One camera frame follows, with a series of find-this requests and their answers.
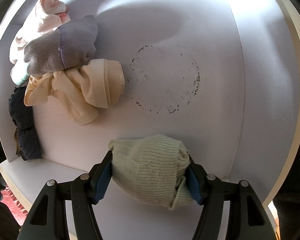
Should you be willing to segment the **pale green knit sock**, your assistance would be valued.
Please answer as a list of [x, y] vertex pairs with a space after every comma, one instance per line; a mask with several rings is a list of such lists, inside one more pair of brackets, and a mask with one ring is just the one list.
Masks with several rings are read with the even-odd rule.
[[189, 150], [165, 135], [111, 140], [113, 181], [137, 201], [169, 210], [189, 205], [186, 187]]

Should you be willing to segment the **red cloth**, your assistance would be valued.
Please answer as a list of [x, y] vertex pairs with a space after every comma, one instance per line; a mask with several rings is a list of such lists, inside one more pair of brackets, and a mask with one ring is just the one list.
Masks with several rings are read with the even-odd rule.
[[23, 226], [25, 219], [27, 217], [28, 211], [23, 207], [21, 202], [17, 199], [17, 197], [13, 194], [11, 189], [7, 186], [6, 189], [1, 191], [2, 200], [12, 213], [12, 216], [18, 222], [20, 226]]

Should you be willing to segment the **yellow cream cloth bundle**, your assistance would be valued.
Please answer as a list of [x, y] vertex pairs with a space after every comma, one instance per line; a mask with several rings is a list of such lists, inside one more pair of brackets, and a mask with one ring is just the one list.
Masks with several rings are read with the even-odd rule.
[[119, 62], [93, 59], [87, 65], [29, 78], [24, 103], [36, 106], [57, 98], [69, 118], [86, 125], [98, 117], [98, 109], [108, 109], [123, 94], [125, 77]]

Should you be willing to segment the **navy dark cloth bundle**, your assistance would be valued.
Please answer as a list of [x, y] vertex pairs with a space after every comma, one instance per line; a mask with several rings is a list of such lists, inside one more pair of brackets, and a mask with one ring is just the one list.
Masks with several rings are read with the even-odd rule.
[[9, 98], [8, 110], [14, 125], [16, 155], [24, 161], [41, 159], [40, 144], [34, 126], [33, 109], [24, 104], [26, 86], [15, 87]]

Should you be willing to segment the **grey lilac sock roll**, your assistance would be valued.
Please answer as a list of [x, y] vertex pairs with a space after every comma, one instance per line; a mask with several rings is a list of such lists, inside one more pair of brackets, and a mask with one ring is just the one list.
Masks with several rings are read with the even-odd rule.
[[93, 15], [76, 18], [51, 34], [32, 40], [24, 49], [27, 74], [42, 76], [86, 65], [94, 56], [98, 26]]

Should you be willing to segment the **white drawer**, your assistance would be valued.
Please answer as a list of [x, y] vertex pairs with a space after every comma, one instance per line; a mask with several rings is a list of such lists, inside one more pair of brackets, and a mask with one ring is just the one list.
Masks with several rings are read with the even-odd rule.
[[[290, 0], [62, 0], [72, 18], [96, 17], [95, 57], [121, 63], [125, 90], [86, 125], [54, 97], [34, 106], [42, 158], [24, 161], [8, 55], [36, 1], [0, 5], [0, 170], [28, 212], [48, 180], [88, 173], [112, 139], [156, 134], [182, 141], [208, 174], [248, 181], [267, 210], [300, 144], [300, 14]], [[102, 239], [193, 239], [202, 209], [142, 204], [112, 178], [93, 206]]]

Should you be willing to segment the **teal fluffy sock bundle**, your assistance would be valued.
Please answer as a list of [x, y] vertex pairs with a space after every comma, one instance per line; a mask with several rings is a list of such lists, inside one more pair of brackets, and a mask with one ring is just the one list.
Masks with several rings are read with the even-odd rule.
[[10, 76], [15, 85], [21, 86], [29, 79], [30, 75], [27, 73], [28, 65], [26, 62], [17, 61], [11, 69]]

